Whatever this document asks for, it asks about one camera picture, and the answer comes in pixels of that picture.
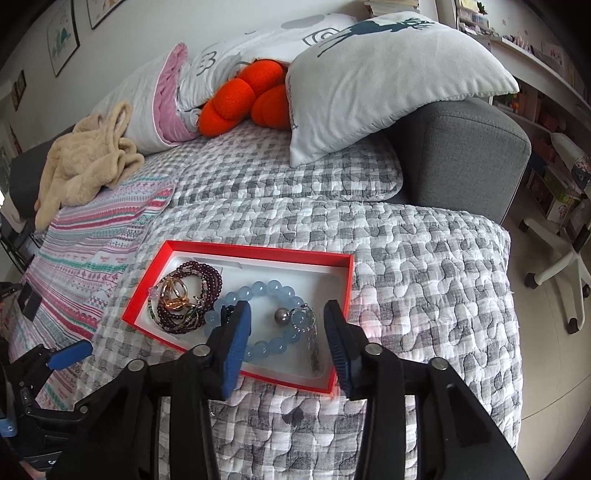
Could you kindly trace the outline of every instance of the tile floor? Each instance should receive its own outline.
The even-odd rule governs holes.
[[[575,316],[568,281],[558,275],[536,290],[524,286],[528,272],[542,271],[552,259],[551,249],[531,230],[518,229],[526,216],[544,220],[529,192],[520,190],[503,222],[511,234],[508,276],[519,320],[524,373],[517,454],[530,480],[543,480],[591,407],[591,298],[585,305],[588,323],[577,334],[568,335],[566,322]],[[583,258],[591,268],[591,242]]]

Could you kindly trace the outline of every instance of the shelf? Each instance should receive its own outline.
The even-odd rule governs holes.
[[[521,47],[502,37],[476,38],[516,78],[554,100],[591,131],[591,106],[564,78]]]
[[[521,115],[515,113],[513,110],[510,110],[509,108],[504,108],[503,106],[500,106],[500,105],[497,105],[496,107],[501,112],[503,112],[504,114],[506,114],[507,116],[510,116],[513,120],[515,120],[515,123],[517,123],[524,130],[524,132],[527,134],[527,136],[529,138],[539,138],[539,137],[549,138],[550,137],[550,134],[552,132],[550,130],[548,130],[546,127],[544,127],[543,125],[537,124],[537,123],[533,122],[532,120],[528,120],[524,116],[521,116]]]

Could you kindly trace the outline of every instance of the white chair base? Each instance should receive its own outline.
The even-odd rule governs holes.
[[[573,289],[574,311],[576,317],[571,318],[567,325],[570,334],[578,332],[585,323],[585,309],[583,300],[589,296],[591,286],[591,274],[587,270],[579,252],[575,251],[572,244],[558,235],[546,230],[533,218],[525,218],[519,225],[519,229],[526,232],[531,228],[545,243],[556,250],[560,255],[553,265],[543,272],[534,274],[528,273],[525,276],[525,286],[537,288],[549,278],[565,270],[569,276],[570,285]]]

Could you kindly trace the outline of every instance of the metal screw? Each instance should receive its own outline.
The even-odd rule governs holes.
[[[440,356],[437,356],[431,360],[431,365],[437,368],[438,370],[447,370],[447,366],[449,364],[447,363],[447,360],[441,358]]]
[[[136,358],[127,364],[127,368],[130,369],[132,372],[139,372],[143,369],[145,362]]]
[[[383,347],[378,343],[368,343],[365,345],[365,351],[370,355],[380,355],[383,350]]]
[[[207,345],[202,343],[201,345],[197,345],[196,347],[193,348],[193,355],[208,356],[209,352],[211,352],[211,351],[212,350]]]

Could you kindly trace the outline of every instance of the picture frame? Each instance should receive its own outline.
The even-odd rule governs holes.
[[[14,107],[14,111],[16,112],[18,110],[18,106],[21,103],[21,99],[18,97],[17,94],[17,83],[14,82],[12,84],[12,89],[10,90],[10,98],[12,100],[12,106]]]
[[[27,88],[27,81],[25,80],[25,71],[21,70],[18,74],[17,78],[17,94],[20,98],[22,98],[22,94],[25,93],[25,89]]]
[[[74,17],[74,0],[66,0],[47,26],[47,48],[53,75],[57,77],[60,74],[78,47],[80,40]]]
[[[15,112],[18,110],[18,106],[21,104],[22,94],[25,93],[25,88],[27,88],[25,71],[21,70],[18,74],[17,81],[12,84],[12,89],[10,90],[12,106],[14,107]]]
[[[125,0],[86,0],[91,29],[94,30],[98,27],[123,2]]]

